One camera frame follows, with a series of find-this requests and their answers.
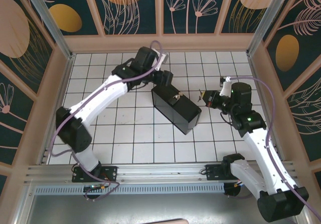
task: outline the grid line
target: grid line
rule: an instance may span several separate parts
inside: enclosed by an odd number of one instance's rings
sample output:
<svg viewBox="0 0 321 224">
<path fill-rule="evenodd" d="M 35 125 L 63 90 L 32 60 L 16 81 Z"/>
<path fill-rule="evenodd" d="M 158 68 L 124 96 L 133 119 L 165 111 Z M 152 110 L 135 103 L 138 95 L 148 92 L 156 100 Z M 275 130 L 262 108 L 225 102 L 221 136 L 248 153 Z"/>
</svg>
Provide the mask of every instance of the grid line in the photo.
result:
<svg viewBox="0 0 321 224">
<path fill-rule="evenodd" d="M 202 55 L 201 55 L 201 63 L 202 63 L 202 70 L 203 70 L 203 77 L 204 77 L 205 89 L 207 89 L 206 81 L 205 81 L 205 72 L 204 72 L 204 67 L 203 67 Z M 215 157 L 216 157 L 216 160 L 218 160 L 218 159 L 217 159 L 216 146 L 215 146 L 213 125 L 212 125 L 212 117 L 211 117 L 211 112 L 210 112 L 210 110 L 209 110 L 209 115 L 210 115 L 210 121 L 211 121 L 211 129 L 212 129 L 212 135 L 213 135 L 213 145 L 214 145 L 214 149 L 215 149 Z"/>
<path fill-rule="evenodd" d="M 125 59 L 125 55 L 124 54 L 119 54 L 117 56 L 117 59 L 121 59 L 121 62 L 124 61 Z M 107 58 L 108 58 L 108 54 L 106 54 L 105 56 L 105 65 L 96 65 L 95 62 L 93 62 L 94 65 L 91 65 L 91 61 L 93 61 L 94 57 L 92 54 L 88 54 L 86 56 L 86 58 L 79 58 L 79 60 L 81 60 L 81 65 L 74 65 L 72 68 L 72 71 L 70 73 L 70 78 L 68 81 L 68 86 L 67 86 L 67 90 L 66 90 L 66 94 L 63 100 L 63 104 L 69 104 L 69 103 L 73 103 L 78 101 L 78 98 L 84 98 L 85 96 L 88 96 L 91 91 L 89 88 L 93 88 L 96 84 L 98 84 L 98 82 L 103 82 L 105 81 L 107 78 L 105 77 L 106 71 L 110 70 L 113 67 L 116 67 L 117 65 L 107 65 Z M 217 78 L 222 76 L 222 72 L 221 70 L 224 68 L 224 73 L 226 73 L 226 75 L 230 75 L 230 76 L 239 76 L 239 74 L 243 73 L 243 67 L 238 67 L 235 65 L 235 61 L 237 61 L 233 55 L 232 55 L 232 59 L 233 59 L 233 64 L 234 67 L 232 67 L 231 65 L 229 66 L 224 66 L 225 63 L 219 63 L 218 61 L 218 56 L 217 54 L 210 54 L 210 55 L 204 55 L 202 56 L 202 54 L 200 52 L 194 52 L 194 53 L 189 53 L 187 54 L 186 52 L 182 52 L 179 55 L 175 55 L 174 56 L 174 60 L 175 63 L 171 63 L 171 55 L 170 55 L 170 63 L 169 66 L 167 67 L 167 69 L 169 69 L 169 71 L 173 71 L 175 73 L 177 73 L 177 75 L 179 76 L 175 76 L 175 78 L 177 79 L 178 83 L 182 84 L 182 86 L 177 86 L 176 88 L 178 90 L 181 90 L 184 88 L 184 90 L 182 92 L 184 92 L 184 94 L 187 96 L 189 96 L 189 98 L 196 103 L 197 99 L 197 94 L 196 92 L 199 92 L 198 88 L 201 87 L 201 90 L 203 90 L 203 88 L 207 89 L 208 87 L 210 88 L 209 85 L 211 85 L 212 83 L 215 84 L 215 88 L 218 88 L 218 83 L 216 82 Z M 91 78 L 91 80 L 87 81 L 88 79 L 88 74 L 89 74 L 89 69 L 90 66 L 102 66 L 104 67 L 103 69 L 103 77 L 97 77 L 98 75 L 96 75 L 95 78 Z M 86 78 L 74 78 L 77 76 L 87 76 Z M 84 89 L 82 91 L 80 91 L 80 87 L 82 87 L 82 85 L 84 85 Z M 188 160 L 192 160 L 193 162 L 198 162 L 198 163 L 205 163 L 207 162 L 207 159 L 211 160 L 214 159 L 214 157 L 216 157 L 217 161 L 220 161 L 221 159 L 218 158 L 222 158 L 223 156 L 225 156 L 228 153 L 232 153 L 232 152 L 236 152 L 236 146 L 239 148 L 239 151 L 242 150 L 246 150 L 246 148 L 243 146 L 242 144 L 242 140 L 240 138 L 236 138 L 235 135 L 237 134 L 237 132 L 233 132 L 232 131 L 232 127 L 230 127 L 229 129 L 227 128 L 227 126 L 225 126 L 225 122 L 223 120 L 220 119 L 219 115 L 217 115 L 217 112 L 219 111 L 210 111 L 212 109 L 209 109 L 208 111 L 203 111 L 203 117 L 201 120 L 201 124 L 204 124 L 203 126 L 200 126 L 199 128 L 196 129 L 192 129 L 192 132 L 189 133 L 188 137 L 185 137 L 183 134 L 181 134 L 181 131 L 179 131 L 178 129 L 175 129 L 176 127 L 174 125 L 172 125 L 172 127 L 170 128 L 170 126 L 163 126 L 163 125 L 168 125 L 170 124 L 170 122 L 168 122 L 168 120 L 164 120 L 164 117 L 159 114 L 156 113 L 155 111 L 157 111 L 153 105 L 150 105 L 150 101 L 152 99 L 152 97 L 150 97 L 152 95 L 151 91 L 150 91 L 150 87 L 144 88 L 144 89 L 140 89 L 140 90 L 135 90 L 132 91 L 135 93 L 135 97 L 131 96 L 130 98 L 126 98 L 125 99 L 130 99 L 130 101 L 135 101 L 135 106 L 129 106 L 129 105 L 123 105 L 121 104 L 122 100 L 119 102 L 119 100 L 117 99 L 113 104 L 109 105 L 106 107 L 106 109 L 109 109 L 107 116 L 103 117 L 102 120 L 104 118 L 108 118 L 109 116 L 111 117 L 115 117 L 115 122 L 111 123 L 108 119 L 105 119 L 105 123 L 104 124 L 104 120 L 103 121 L 97 121 L 97 119 L 95 120 L 95 122 L 92 123 L 91 127 L 90 127 L 90 132 L 93 133 L 93 143 L 92 143 L 92 149 L 94 150 L 94 147 L 97 146 L 97 148 L 104 148 L 102 145 L 112 145 L 109 146 L 109 151 L 112 151 L 112 153 L 109 153 L 108 156 L 108 161 L 110 161 L 110 163 L 113 162 L 119 162 L 122 164 L 132 164 L 132 163 L 145 163 L 146 161 L 146 155 L 147 153 L 149 153 L 149 161 L 152 161 L 153 163 L 155 162 L 159 162 L 159 163 L 173 163 L 176 161 L 188 161 Z M 142 94 L 141 96 L 137 96 L 138 92 L 145 92 L 144 94 Z M 255 101 L 254 105 L 257 106 L 261 106 L 260 104 L 260 99 L 256 99 L 257 101 Z M 141 107 L 137 107 L 136 106 L 136 102 L 138 101 L 138 105 L 139 103 L 143 103 Z M 147 116 L 144 115 L 145 113 L 145 109 L 147 110 L 147 108 L 151 108 L 152 109 L 152 113 L 149 111 L 149 114 Z M 119 118 L 119 115 L 124 115 L 124 117 L 122 117 L 121 119 L 124 121 L 121 122 L 116 122 L 117 120 L 117 116 Z M 137 140 L 137 143 L 139 144 L 151 144 L 151 138 L 152 138 L 152 147 L 142 147 L 139 146 L 139 153 L 136 152 L 135 153 L 135 146 L 136 146 L 136 142 L 135 142 L 135 135 L 139 134 L 139 132 L 137 132 L 135 134 L 135 130 L 138 131 L 138 128 L 145 128 L 144 126 L 149 125 L 149 130 L 152 129 L 153 133 L 151 136 L 151 133 L 149 132 L 149 137 L 144 134 L 141 135 L 142 137 L 142 141 L 141 140 Z M 168 132 L 167 134 L 167 138 L 160 138 L 160 139 L 155 139 L 156 135 L 155 135 L 155 131 L 157 130 L 155 128 L 155 125 L 158 125 L 159 129 L 160 129 L 160 134 L 162 134 L 163 132 L 165 132 L 166 130 L 172 131 L 172 135 Z M 106 137 L 106 139 L 104 138 L 104 129 L 110 129 L 111 131 L 114 130 L 113 135 L 109 135 L 109 138 Z M 116 133 L 116 129 L 119 130 L 119 128 L 124 129 L 124 131 L 126 131 L 126 129 L 130 129 L 130 131 L 133 131 L 133 134 L 131 133 L 131 136 L 133 138 L 132 142 L 128 143 L 126 141 L 130 141 L 128 140 L 128 138 L 122 138 L 121 134 L 119 134 L 119 131 L 117 131 Z M 220 134 L 221 131 L 223 133 L 228 134 L 228 137 L 225 137 L 225 135 Z M 205 132 L 208 131 L 208 135 L 206 137 L 203 137 L 203 135 L 205 134 Z M 162 144 L 165 144 L 164 146 L 168 146 L 168 148 L 170 148 L 169 150 L 164 149 L 164 147 L 162 147 Z M 55 143 L 55 146 L 57 148 L 57 150 L 60 150 L 64 147 L 62 147 L 62 142 L 58 142 Z M 169 158 L 169 155 L 166 156 L 166 154 L 170 154 L 172 155 L 174 152 L 174 159 L 172 158 L 172 156 Z M 52 161 L 54 164 L 57 164 L 60 160 L 55 159 L 55 161 Z M 65 156 L 62 158 L 62 161 L 66 161 L 66 163 L 62 163 L 62 164 L 68 164 L 71 163 L 72 161 L 72 156 Z"/>
<path fill-rule="evenodd" d="M 110 163 L 112 164 L 112 158 L 114 156 L 114 146 L 115 146 L 115 133 L 116 133 L 116 120 L 117 120 L 117 109 L 116 108 L 116 115 L 115 115 L 115 127 L 114 127 L 114 137 L 113 137 L 113 141 L 112 141 L 112 151 L 111 151 L 111 160 L 110 160 Z"/>
<path fill-rule="evenodd" d="M 188 92 L 189 92 L 189 99 L 191 98 L 191 95 L 190 95 L 190 83 L 189 83 L 189 74 L 188 74 L 188 70 L 187 70 L 187 60 L 186 60 L 186 52 L 184 52 L 184 56 L 185 56 L 185 66 L 186 66 L 186 78 L 187 78 L 187 89 L 188 89 Z M 193 132 L 193 143 L 194 143 L 194 153 L 195 153 L 195 161 L 196 161 L 196 147 L 195 147 L 195 136 L 194 136 L 194 129 L 192 129 L 192 132 Z"/>
</svg>

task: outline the metal plate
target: metal plate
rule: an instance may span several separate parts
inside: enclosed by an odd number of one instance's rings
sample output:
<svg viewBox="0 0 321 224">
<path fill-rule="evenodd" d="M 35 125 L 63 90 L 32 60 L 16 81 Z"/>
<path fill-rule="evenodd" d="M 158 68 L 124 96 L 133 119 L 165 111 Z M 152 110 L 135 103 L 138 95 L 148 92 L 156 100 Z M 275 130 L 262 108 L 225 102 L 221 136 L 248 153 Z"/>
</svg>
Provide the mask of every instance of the metal plate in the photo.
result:
<svg viewBox="0 0 321 224">
<path fill-rule="evenodd" d="M 104 175 L 107 176 L 108 180 L 116 181 L 117 178 L 117 166 L 103 166 L 101 168 L 100 178 L 104 178 Z M 79 166 L 74 168 L 72 180 L 73 183 L 92 183 L 100 182 L 88 176 Z"/>
<path fill-rule="evenodd" d="M 219 165 L 206 165 L 206 178 L 207 180 L 238 180 L 235 176 L 225 176 L 222 166 Z"/>
</svg>

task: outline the wire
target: wire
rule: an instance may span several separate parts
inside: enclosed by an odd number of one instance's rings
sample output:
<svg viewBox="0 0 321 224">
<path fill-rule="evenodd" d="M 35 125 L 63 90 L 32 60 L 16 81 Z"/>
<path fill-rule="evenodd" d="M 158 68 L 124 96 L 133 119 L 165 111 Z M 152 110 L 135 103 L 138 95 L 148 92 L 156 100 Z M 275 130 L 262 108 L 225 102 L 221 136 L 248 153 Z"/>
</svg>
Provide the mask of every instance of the wire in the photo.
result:
<svg viewBox="0 0 321 224">
<path fill-rule="evenodd" d="M 266 138 L 265 138 L 265 147 L 266 147 L 266 150 L 267 150 L 267 153 L 277 171 L 277 173 L 279 174 L 279 176 L 281 177 L 282 181 L 284 182 L 284 184 L 293 192 L 293 194 L 304 204 L 306 205 L 307 208 L 310 209 L 310 211 L 319 219 L 319 221 L 321 221 L 321 215 L 308 203 L 306 202 L 294 189 L 293 187 L 287 182 L 286 178 L 284 177 L 282 171 L 279 169 L 279 167 L 277 166 L 275 160 L 274 160 L 274 157 L 272 156 L 272 152 L 270 150 L 270 144 L 269 144 L 269 139 L 270 139 L 270 135 L 271 135 L 271 131 L 272 131 L 272 126 L 273 126 L 273 123 L 274 123 L 274 119 L 275 119 L 275 107 L 276 107 L 276 104 L 275 104 L 275 98 L 274 98 L 274 95 L 273 95 L 273 92 L 271 90 L 271 88 L 265 83 L 263 82 L 262 80 L 258 79 L 258 78 L 255 78 L 255 77 L 231 77 L 230 80 L 237 80 L 237 79 L 251 79 L 251 80 L 255 80 L 255 81 L 258 81 L 260 83 L 262 83 L 266 88 L 267 90 L 269 91 L 271 97 L 272 97 L 272 118 L 271 118 L 271 123 L 270 123 L 270 126 L 268 128 L 268 131 L 267 131 L 267 134 L 266 134 Z"/>
<path fill-rule="evenodd" d="M 223 112 L 220 112 L 220 116 L 225 123 L 227 123 L 230 126 L 233 126 L 230 122 L 227 122 L 226 119 L 223 117 Z"/>
<path fill-rule="evenodd" d="M 231 107 L 231 116 L 232 116 L 232 118 L 234 118 L 234 119 L 235 119 L 235 117 L 234 117 L 233 110 L 234 110 L 234 108 L 235 108 L 236 106 L 239 106 L 239 104 L 236 103 L 236 104 L 234 104 L 234 105 Z"/>
<path fill-rule="evenodd" d="M 164 51 L 163 51 L 163 47 L 161 45 L 161 43 L 159 41 L 152 41 L 151 44 L 150 44 L 150 48 L 152 48 L 153 44 L 154 43 L 157 43 L 159 45 L 159 55 L 161 55 Z M 98 91 L 96 91 L 92 96 L 90 96 L 86 101 L 83 102 L 83 104 L 78 108 L 76 109 L 76 111 L 74 111 L 72 114 L 70 114 L 64 121 L 62 121 L 62 123 L 57 127 L 52 139 L 51 139 L 51 142 L 50 142 L 50 145 L 49 145 L 49 153 L 54 156 L 54 157 L 58 157 L 58 156 L 61 156 L 65 153 L 68 153 L 68 152 L 72 152 L 72 156 L 74 157 L 75 161 L 79 164 L 80 168 L 88 175 L 90 176 L 91 178 L 95 179 L 95 180 L 98 180 L 99 182 L 102 182 L 102 183 L 109 183 L 109 184 L 115 184 L 116 186 L 114 188 L 112 188 L 109 192 L 107 192 L 106 194 L 103 194 L 103 195 L 100 195 L 98 198 L 96 198 L 95 200 L 100 200 L 106 196 L 108 196 L 110 193 L 112 193 L 115 189 L 117 189 L 119 186 L 120 186 L 120 183 L 119 182 L 116 182 L 116 181 L 110 181 L 110 180 L 103 180 L 103 179 L 100 179 L 94 175 L 92 175 L 91 173 L 89 173 L 89 171 L 87 171 L 85 169 L 85 167 L 80 163 L 80 161 L 78 160 L 78 158 L 76 157 L 75 153 L 72 151 L 72 150 L 66 150 L 66 151 L 63 151 L 61 153 L 58 153 L 58 154 L 54 154 L 52 152 L 52 149 L 53 149 L 53 146 L 54 146 L 54 142 L 55 142 L 55 139 L 58 135 L 58 133 L 61 131 L 61 129 L 63 128 L 63 126 L 71 119 L 73 118 L 83 107 L 85 107 L 94 97 L 96 97 L 98 94 L 100 94 L 102 91 L 105 91 L 107 90 L 107 88 L 109 88 L 110 86 L 113 86 L 115 84 L 118 84 L 118 83 L 126 83 L 126 82 L 131 82 L 131 81 L 136 81 L 136 80 L 139 80 L 141 78 L 144 78 L 148 75 L 150 75 L 156 68 L 157 66 L 159 65 L 159 62 L 161 61 L 161 57 L 159 57 L 156 61 L 156 64 L 150 69 L 148 70 L 147 72 L 139 75 L 139 76 L 136 76 L 136 77 L 131 77 L 131 78 L 126 78 L 126 79 L 122 79 L 122 80 L 118 80 L 118 81 L 115 81 L 115 82 L 111 82 L 111 83 L 108 83 L 105 87 L 102 87 L 100 88 Z"/>
<path fill-rule="evenodd" d="M 138 89 L 141 89 L 143 87 L 146 87 L 148 83 L 145 83 L 143 86 L 140 86 L 140 87 L 136 87 L 136 88 L 133 88 L 132 90 L 138 90 Z"/>
<path fill-rule="evenodd" d="M 78 165 L 78 163 L 74 164 L 72 167 L 71 167 L 71 171 L 74 172 L 74 168 Z"/>
<path fill-rule="evenodd" d="M 211 172 L 210 172 L 210 171 L 207 171 L 206 169 L 201 170 L 201 172 L 200 172 L 201 175 L 207 175 L 207 174 L 209 174 L 209 173 L 211 173 Z"/>
</svg>

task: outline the aluminum frame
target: aluminum frame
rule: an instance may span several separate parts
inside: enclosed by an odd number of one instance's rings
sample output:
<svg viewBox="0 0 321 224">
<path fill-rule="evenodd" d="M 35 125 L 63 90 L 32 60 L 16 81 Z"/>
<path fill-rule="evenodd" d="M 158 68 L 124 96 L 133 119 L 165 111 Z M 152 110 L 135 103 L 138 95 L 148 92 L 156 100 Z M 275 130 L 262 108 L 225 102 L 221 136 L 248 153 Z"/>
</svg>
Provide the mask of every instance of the aluminum frame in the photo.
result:
<svg viewBox="0 0 321 224">
<path fill-rule="evenodd" d="M 48 30 L 50 31 L 51 35 L 57 42 L 58 46 L 62 50 L 63 54 L 66 58 L 71 57 L 71 51 L 62 35 L 60 29 L 55 23 L 55 20 L 51 16 L 48 7 L 46 6 L 43 0 L 30 0 L 34 7 L 36 8 L 38 14 L 41 16 L 42 20 L 46 24 Z"/>
<path fill-rule="evenodd" d="M 264 13 L 264 16 L 262 20 L 260 21 L 254 36 L 252 38 L 252 41 L 250 45 L 248 46 L 248 56 L 253 56 L 256 49 L 262 42 L 262 39 L 273 23 L 277 13 L 279 12 L 280 8 L 282 7 L 283 0 L 272 0 L 270 6 L 267 8 L 266 12 Z"/>
<path fill-rule="evenodd" d="M 206 164 L 220 164 L 220 162 L 211 163 L 177 163 L 177 164 L 127 164 L 117 165 L 117 181 L 121 185 L 144 185 L 144 184 L 198 184 L 208 185 L 210 183 L 229 183 L 230 181 L 208 181 L 205 175 L 200 171 Z M 293 163 L 283 162 L 290 176 L 296 179 L 296 173 Z M 255 161 L 250 161 L 249 165 L 260 175 L 260 170 Z M 35 192 L 38 186 L 83 186 L 83 183 L 72 183 L 72 165 L 35 165 L 30 166 L 25 177 L 24 189 L 22 191 L 20 208 L 15 213 L 12 224 L 25 224 L 28 215 L 32 210 L 32 204 Z M 309 224 L 308 212 L 304 210 L 299 216 L 302 223 Z"/>
</svg>

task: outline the metal bar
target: metal bar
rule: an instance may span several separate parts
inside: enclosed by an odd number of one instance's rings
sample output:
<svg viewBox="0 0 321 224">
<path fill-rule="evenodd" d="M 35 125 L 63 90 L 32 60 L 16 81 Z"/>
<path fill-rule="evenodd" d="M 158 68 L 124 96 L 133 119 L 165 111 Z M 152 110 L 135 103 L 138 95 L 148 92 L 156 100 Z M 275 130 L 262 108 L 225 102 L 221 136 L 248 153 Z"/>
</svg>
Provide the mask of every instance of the metal bar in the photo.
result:
<svg viewBox="0 0 321 224">
<path fill-rule="evenodd" d="M 63 54 L 66 56 L 66 58 L 71 57 L 71 51 L 61 33 L 58 26 L 55 23 L 55 20 L 52 18 L 48 7 L 44 3 L 43 0 L 30 0 L 34 7 L 36 8 L 38 14 L 41 16 L 42 20 L 46 24 L 47 28 L 51 32 L 51 35 L 56 40 L 58 46 L 61 48 Z"/>
<path fill-rule="evenodd" d="M 24 186 L 12 224 L 26 224 L 35 197 L 36 186 Z"/>
<path fill-rule="evenodd" d="M 270 6 L 267 8 L 264 16 L 258 25 L 253 39 L 248 46 L 248 56 L 251 57 L 255 53 L 256 49 L 260 45 L 265 33 L 272 24 L 274 18 L 276 17 L 279 9 L 281 8 L 284 0 L 272 0 Z"/>
<path fill-rule="evenodd" d="M 117 165 L 117 181 L 121 184 L 165 184 L 165 183 L 219 183 L 235 182 L 230 181 L 208 181 L 200 171 L 206 164 L 148 164 L 148 165 Z M 292 178 L 296 177 L 292 162 L 283 162 L 286 170 Z M 255 161 L 250 161 L 249 165 L 260 174 L 259 167 Z M 75 185 L 72 183 L 72 165 L 41 165 L 30 166 L 25 177 L 25 185 Z"/>
<path fill-rule="evenodd" d="M 37 186 L 35 195 L 83 195 L 84 185 Z M 91 191 L 88 195 L 104 194 L 114 186 Z M 224 193 L 224 183 L 188 183 L 188 184 L 125 184 L 111 194 L 183 194 L 183 193 Z"/>
</svg>

